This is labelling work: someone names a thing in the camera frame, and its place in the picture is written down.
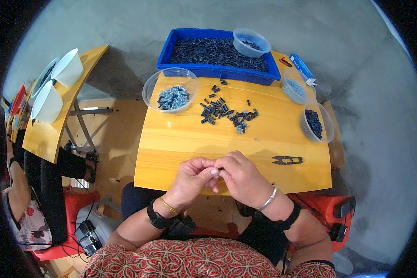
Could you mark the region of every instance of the blue plastic tray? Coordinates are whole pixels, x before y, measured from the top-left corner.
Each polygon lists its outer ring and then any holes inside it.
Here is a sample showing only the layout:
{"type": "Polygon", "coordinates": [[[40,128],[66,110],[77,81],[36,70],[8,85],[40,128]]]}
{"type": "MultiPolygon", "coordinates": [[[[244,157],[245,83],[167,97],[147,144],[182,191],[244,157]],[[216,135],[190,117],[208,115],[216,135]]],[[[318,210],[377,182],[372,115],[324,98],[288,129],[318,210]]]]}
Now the blue plastic tray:
{"type": "Polygon", "coordinates": [[[270,85],[274,80],[280,80],[281,75],[278,70],[272,53],[268,52],[263,55],[269,67],[268,73],[257,72],[255,70],[241,69],[236,67],[218,66],[214,64],[168,64],[168,59],[173,51],[173,46],[178,39],[233,39],[233,33],[223,30],[181,28],[173,29],[168,35],[161,55],[157,60],[156,67],[159,70],[178,67],[192,71],[199,77],[216,77],[223,79],[235,79],[261,85],[270,85]]]}

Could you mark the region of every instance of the silver bangle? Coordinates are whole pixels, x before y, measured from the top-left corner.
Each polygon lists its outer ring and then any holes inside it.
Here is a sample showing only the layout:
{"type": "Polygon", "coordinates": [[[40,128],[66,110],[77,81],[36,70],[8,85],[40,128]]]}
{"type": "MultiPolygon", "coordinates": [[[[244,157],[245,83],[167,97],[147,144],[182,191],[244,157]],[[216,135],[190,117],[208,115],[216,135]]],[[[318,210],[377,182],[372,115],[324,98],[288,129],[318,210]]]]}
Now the silver bangle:
{"type": "Polygon", "coordinates": [[[277,195],[278,186],[276,183],[272,183],[272,185],[275,185],[275,189],[273,190],[272,196],[270,196],[270,198],[267,200],[265,204],[257,208],[257,211],[262,211],[272,202],[273,199],[275,199],[275,195],[277,195]]]}

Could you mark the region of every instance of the person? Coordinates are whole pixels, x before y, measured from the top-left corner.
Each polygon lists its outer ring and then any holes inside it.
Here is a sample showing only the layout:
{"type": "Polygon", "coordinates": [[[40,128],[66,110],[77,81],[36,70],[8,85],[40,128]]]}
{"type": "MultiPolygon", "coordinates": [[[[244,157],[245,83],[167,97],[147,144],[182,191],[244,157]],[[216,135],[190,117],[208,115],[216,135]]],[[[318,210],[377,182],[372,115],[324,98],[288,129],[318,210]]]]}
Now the person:
{"type": "Polygon", "coordinates": [[[88,160],[59,148],[57,164],[22,148],[24,130],[11,142],[6,129],[6,165],[10,187],[2,191],[5,214],[12,233],[24,251],[61,244],[67,239],[67,217],[61,176],[93,183],[97,158],[88,160]]]}
{"type": "Polygon", "coordinates": [[[81,278],[335,277],[331,241],[321,223],[267,181],[239,151],[216,161],[182,162],[167,192],[128,184],[121,203],[125,220],[106,246],[93,254],[81,278]],[[158,224],[157,219],[171,219],[184,211],[204,186],[217,192],[220,177],[234,199],[260,211],[265,220],[253,219],[237,240],[161,238],[166,222],[158,224]],[[281,274],[275,265],[287,241],[294,251],[288,271],[281,274]]]}

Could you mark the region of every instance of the gray floor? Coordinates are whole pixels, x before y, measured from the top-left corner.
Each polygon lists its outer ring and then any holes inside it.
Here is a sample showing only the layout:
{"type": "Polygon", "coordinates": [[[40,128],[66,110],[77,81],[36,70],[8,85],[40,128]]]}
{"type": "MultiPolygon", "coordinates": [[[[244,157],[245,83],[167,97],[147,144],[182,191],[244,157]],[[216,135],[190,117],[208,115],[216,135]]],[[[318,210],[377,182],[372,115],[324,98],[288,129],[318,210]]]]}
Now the gray floor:
{"type": "Polygon", "coordinates": [[[337,270],[389,269],[417,216],[417,76],[369,1],[53,0],[22,39],[3,94],[11,99],[75,47],[109,44],[79,99],[140,97],[171,29],[236,27],[300,55],[319,100],[336,109],[347,165],[333,173],[332,190],[357,198],[349,240],[334,253],[337,270]]]}

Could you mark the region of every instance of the yellow table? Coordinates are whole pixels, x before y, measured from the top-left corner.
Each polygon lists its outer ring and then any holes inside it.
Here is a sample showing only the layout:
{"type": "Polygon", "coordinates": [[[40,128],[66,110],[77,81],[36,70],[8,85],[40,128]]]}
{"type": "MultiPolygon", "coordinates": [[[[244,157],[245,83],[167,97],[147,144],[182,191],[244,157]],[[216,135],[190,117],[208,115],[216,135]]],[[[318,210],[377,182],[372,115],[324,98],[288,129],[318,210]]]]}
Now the yellow table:
{"type": "Polygon", "coordinates": [[[100,109],[100,111],[83,111],[79,109],[79,105],[76,101],[76,97],[79,94],[80,89],[82,88],[83,84],[87,80],[90,72],[94,69],[97,62],[100,60],[102,55],[108,49],[108,45],[97,47],[95,49],[91,49],[85,53],[79,55],[80,61],[83,64],[83,74],[78,79],[78,81],[72,85],[71,87],[67,88],[56,82],[54,87],[56,88],[57,92],[61,96],[63,100],[63,107],[62,110],[57,117],[56,121],[50,125],[41,121],[36,120],[34,125],[31,125],[29,122],[25,137],[23,139],[23,148],[25,150],[30,151],[31,153],[37,155],[40,158],[43,158],[49,162],[56,163],[57,162],[57,154],[59,153],[59,146],[60,140],[62,138],[63,130],[66,128],[68,135],[70,136],[73,145],[76,145],[74,139],[69,132],[69,129],[66,125],[68,116],[77,116],[79,123],[82,127],[82,130],[87,138],[89,145],[92,148],[94,144],[91,140],[91,137],[86,130],[86,126],[83,122],[82,115],[85,114],[98,114],[98,113],[110,113],[112,112],[111,109],[100,109]]]}
{"type": "MultiPolygon", "coordinates": [[[[287,61],[290,60],[281,53],[272,51],[272,54],[283,76],[287,66],[279,59],[284,56],[287,61]]],[[[166,79],[161,76],[158,82],[166,79]]],[[[217,78],[198,79],[199,95],[183,113],[166,115],[148,109],[137,154],[135,186],[167,190],[181,161],[198,156],[215,160],[233,150],[244,153],[284,193],[332,186],[328,144],[313,143],[306,138],[299,124],[304,106],[286,97],[279,81],[264,86],[226,80],[228,85],[220,85],[217,78]],[[209,99],[214,84],[221,88],[215,100],[222,97],[229,109],[252,112],[253,108],[257,109],[259,116],[247,122],[249,127],[245,134],[238,135],[233,123],[226,117],[216,119],[216,125],[200,123],[203,117],[199,103],[204,103],[204,98],[209,99]],[[280,155],[303,157],[304,163],[273,164],[275,160],[272,157],[280,155]]],[[[315,99],[313,89],[304,82],[302,84],[308,97],[315,99]]],[[[219,194],[229,195],[224,181],[220,181],[219,186],[219,194]]],[[[213,194],[209,189],[204,189],[202,193],[213,194]]]]}

